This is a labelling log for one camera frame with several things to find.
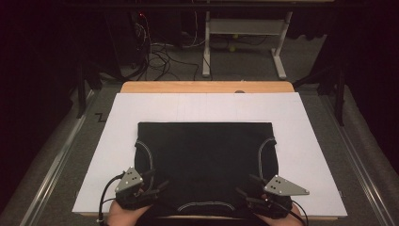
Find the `wooden table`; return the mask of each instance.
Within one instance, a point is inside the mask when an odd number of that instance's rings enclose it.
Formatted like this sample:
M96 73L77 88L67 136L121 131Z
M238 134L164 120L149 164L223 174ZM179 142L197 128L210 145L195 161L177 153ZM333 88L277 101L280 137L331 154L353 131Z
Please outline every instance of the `wooden table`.
M121 93L294 92L289 82L126 82Z

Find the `dark background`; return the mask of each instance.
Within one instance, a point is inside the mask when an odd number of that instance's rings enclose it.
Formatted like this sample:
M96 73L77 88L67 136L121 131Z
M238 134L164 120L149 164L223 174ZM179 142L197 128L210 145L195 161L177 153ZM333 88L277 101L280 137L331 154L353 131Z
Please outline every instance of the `dark background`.
M314 70L326 67L337 53L345 55L346 83L384 154L399 171L394 160L399 145L398 7L390 0L371 4L359 14L295 13L288 37L305 34L311 40L329 34ZM195 31L192 13L146 13L153 35L175 45L181 44L181 30L190 34ZM218 14L230 15L231 12ZM203 16L199 13L199 22L204 21ZM70 94L77 85L79 65L83 62L85 78L98 87L98 72L119 77L120 64L138 61L135 35L126 18L126 14L70 12L50 0L0 3L0 171L3 184L7 185L2 187L0 210L70 110ZM341 18L338 30L334 26L337 18ZM348 36L344 31L354 34ZM126 54L123 49L135 54Z

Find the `gray floor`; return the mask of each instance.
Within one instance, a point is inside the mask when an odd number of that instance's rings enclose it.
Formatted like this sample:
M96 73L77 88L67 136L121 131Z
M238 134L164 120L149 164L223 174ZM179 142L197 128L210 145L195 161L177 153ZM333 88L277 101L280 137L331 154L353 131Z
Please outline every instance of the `gray floor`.
M241 39L241 41L251 43L260 40L262 39ZM324 39L307 41L299 38L287 40L284 43L281 59L288 81L294 82L309 73L323 41ZM278 80L268 51L276 42L275 38L267 38L261 45L231 41L231 45L236 47L235 52L230 52L228 49L212 50L213 79L219 81ZM224 47L225 43L222 39L218 39L213 41L212 46ZM200 75L201 47L183 50L168 47L168 52L176 60L199 64L197 80L210 79ZM155 59L152 65L155 66L157 63L159 61ZM170 72L177 75L180 80L192 80L195 70L195 66L175 62L172 62L170 67ZM129 69L125 67L124 72L128 73ZM158 74L158 71L149 70L147 78L152 80ZM176 80L176 77L166 74L161 80ZM38 201L42 203L42 206L36 208L38 213L30 225L98 225L95 218L73 214L72 207L104 129L105 123L99 121L96 113L103 113L103 118L106 118L116 93L120 91L120 86L119 83L107 82L102 90L90 93L91 105L83 120L79 121L75 118L77 106L73 106L70 114L54 131L32 163L11 202L2 213L0 225L20 225L40 185L46 178L46 173L52 167L54 160L60 157L60 153L66 150L68 154L63 155L66 164L58 169L58 176L53 178L55 186L48 187L48 193L51 195L44 196L48 199L40 198ZM311 225L394 225L394 222L399 222L396 215L399 211L398 176L378 148L350 95L350 90L347 89L345 92L343 113L345 127L340 127L331 115L333 97L318 96L316 87L317 85L306 85L297 91L300 93L332 176L343 194L343 203L348 217L335 221L312 221Z

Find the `table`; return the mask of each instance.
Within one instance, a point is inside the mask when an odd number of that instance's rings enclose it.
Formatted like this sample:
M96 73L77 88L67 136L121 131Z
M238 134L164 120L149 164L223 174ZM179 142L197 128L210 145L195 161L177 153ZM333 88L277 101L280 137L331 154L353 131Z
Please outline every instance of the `table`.
M139 121L272 122L279 175L311 192L293 200L310 218L347 216L300 97L290 83L282 81L125 83L109 114L74 213L95 215L105 184L133 166ZM115 197L116 185L109 187L105 199ZM109 204L104 205L105 212Z
M334 0L298 0L296 2L333 2ZM292 2L291 0L235 0L234 2ZM276 48L270 50L273 57L279 79L285 80L287 75L279 56L284 43L288 27L291 22L292 11L288 11L284 19L280 20L244 20L244 19L212 19L211 13L206 12L205 17L205 45L203 50L202 75L211 74L211 50L209 47L211 34L237 34L237 35L268 35L279 36Z

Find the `table leg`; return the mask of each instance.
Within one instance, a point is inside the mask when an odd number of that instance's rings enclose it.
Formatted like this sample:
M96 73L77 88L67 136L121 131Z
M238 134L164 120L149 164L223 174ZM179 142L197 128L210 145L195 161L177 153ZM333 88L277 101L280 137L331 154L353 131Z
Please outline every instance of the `table leg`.
M273 60L276 65L277 73L279 74L279 78L285 80L287 78L287 75L285 74L284 68L282 67L282 62L281 58L279 57L279 53L281 52L282 44L284 43L285 36L287 35L287 30L291 22L291 17L293 16L293 12L287 12L287 15L285 16L285 22L284 25L281 28L281 32L279 34L279 45L275 49L271 49L271 53L273 56Z

